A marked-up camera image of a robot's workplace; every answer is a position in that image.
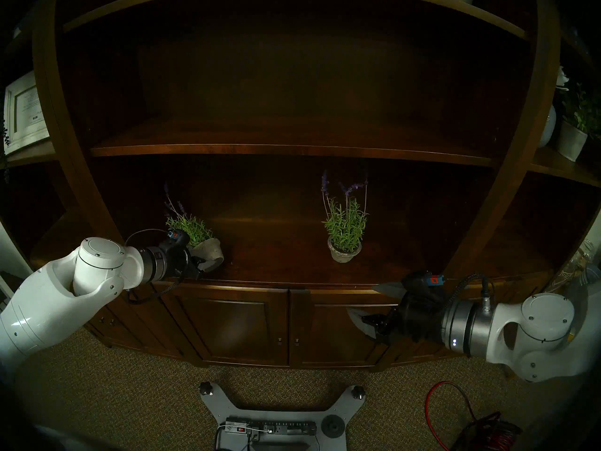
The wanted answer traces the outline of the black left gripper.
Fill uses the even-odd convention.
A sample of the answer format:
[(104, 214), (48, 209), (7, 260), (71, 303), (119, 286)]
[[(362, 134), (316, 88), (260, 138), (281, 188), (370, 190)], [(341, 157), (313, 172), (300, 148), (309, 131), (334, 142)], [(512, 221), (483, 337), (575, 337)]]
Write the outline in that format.
[(204, 260), (208, 255), (206, 246), (198, 244), (187, 247), (180, 244), (165, 245), (165, 278), (198, 280), (201, 273), (209, 273), (219, 267), (219, 259)]

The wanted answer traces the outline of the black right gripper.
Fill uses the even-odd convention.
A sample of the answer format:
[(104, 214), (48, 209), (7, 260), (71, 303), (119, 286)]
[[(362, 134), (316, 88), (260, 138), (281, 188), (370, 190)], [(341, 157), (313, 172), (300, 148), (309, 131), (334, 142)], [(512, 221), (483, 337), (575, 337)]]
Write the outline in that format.
[[(390, 298), (403, 298), (399, 305), (400, 331), (414, 342), (425, 340), (443, 345), (442, 322), (448, 295), (443, 284), (428, 285), (423, 278), (404, 278), (401, 282), (376, 285), (376, 292)], [(387, 314), (369, 314), (348, 308), (350, 320), (366, 337), (383, 345), (399, 342), (398, 308)]]

